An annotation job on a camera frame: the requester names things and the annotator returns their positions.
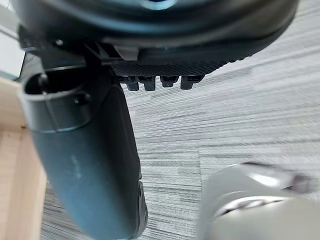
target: wooden desk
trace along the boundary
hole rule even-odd
[[[18,88],[0,78],[0,240],[38,240],[47,177],[24,128]]]

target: dark gray plastic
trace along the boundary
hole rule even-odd
[[[134,239],[148,211],[125,95],[108,71],[92,78],[62,92],[57,80],[51,93],[30,87],[31,78],[19,97],[48,179],[74,222],[95,240]]]

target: floor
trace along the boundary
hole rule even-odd
[[[149,209],[141,240],[193,239],[206,178],[227,165],[259,161],[320,177],[319,36],[320,4],[302,0],[274,44],[192,90],[125,89]],[[308,197],[319,200],[320,192]],[[42,239],[88,239],[50,186]]]

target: white wall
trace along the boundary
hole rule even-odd
[[[0,5],[8,8],[9,0],[0,0]],[[0,77],[14,80],[20,76],[25,52],[20,49],[19,43],[9,32],[15,32],[13,26],[17,19],[12,12],[0,6]]]

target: blurry gray object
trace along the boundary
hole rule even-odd
[[[201,201],[197,240],[316,240],[320,206],[301,193],[312,178],[271,165],[244,163],[210,177]]]

